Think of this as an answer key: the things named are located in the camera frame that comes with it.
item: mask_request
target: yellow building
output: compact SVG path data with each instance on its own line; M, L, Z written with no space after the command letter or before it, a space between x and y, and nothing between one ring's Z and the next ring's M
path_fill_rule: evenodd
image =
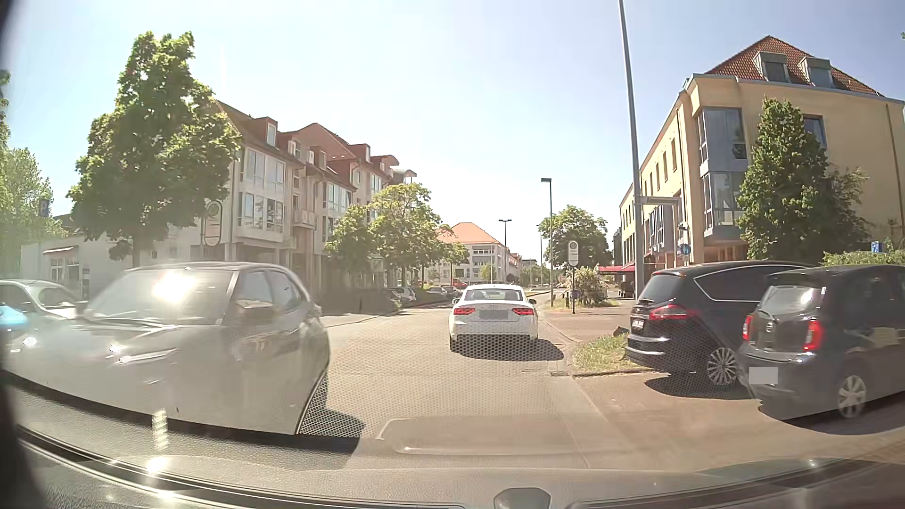
M642 196L679 197L679 205L644 206L648 262L659 267L745 259L736 204L748 157L757 140L765 97L789 100L805 128L826 148L831 168L860 168L858 214L873 238L889 235L889 219L905 225L905 101L871 87L768 35L709 72L685 82L656 141L641 164ZM619 206L623 260L634 261L634 192ZM685 222L686 230L679 225ZM691 246L688 256L677 245Z

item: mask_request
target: dormer window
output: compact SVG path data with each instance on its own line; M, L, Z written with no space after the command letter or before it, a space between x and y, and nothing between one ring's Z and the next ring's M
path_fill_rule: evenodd
M267 124L267 144L277 146L277 126L275 124Z
M786 56L782 53L757 52L754 63L768 82L789 82Z
M825 58L806 56L798 63L798 67L815 87L833 88L833 75L830 73L833 67L830 65L830 61Z

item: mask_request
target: sky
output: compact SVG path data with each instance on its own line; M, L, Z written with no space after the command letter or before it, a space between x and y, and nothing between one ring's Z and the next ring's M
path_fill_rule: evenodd
M625 3L641 158L686 78L767 34L905 99L905 2ZM191 31L193 75L239 110L395 155L447 224L502 241L511 219L512 252L539 255L544 177L555 211L618 227L632 152L616 0L20 0L2 55L11 144L50 178L54 214L146 31Z

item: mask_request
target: blurred license plate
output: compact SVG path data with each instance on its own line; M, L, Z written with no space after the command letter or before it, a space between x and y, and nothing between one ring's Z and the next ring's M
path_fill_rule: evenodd
M509 318L509 310L504 309L486 309L478 313L481 318L490 318L499 320L501 318Z

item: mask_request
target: road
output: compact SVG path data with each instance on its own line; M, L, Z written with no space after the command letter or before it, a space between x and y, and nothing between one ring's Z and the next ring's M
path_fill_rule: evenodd
M865 456L905 440L905 404L860 423L789 424L747 392L658 373L562 376L576 346L449 350L448 306L330 328L326 408L304 431L360 436L349 468L546 466L694 471L778 457Z

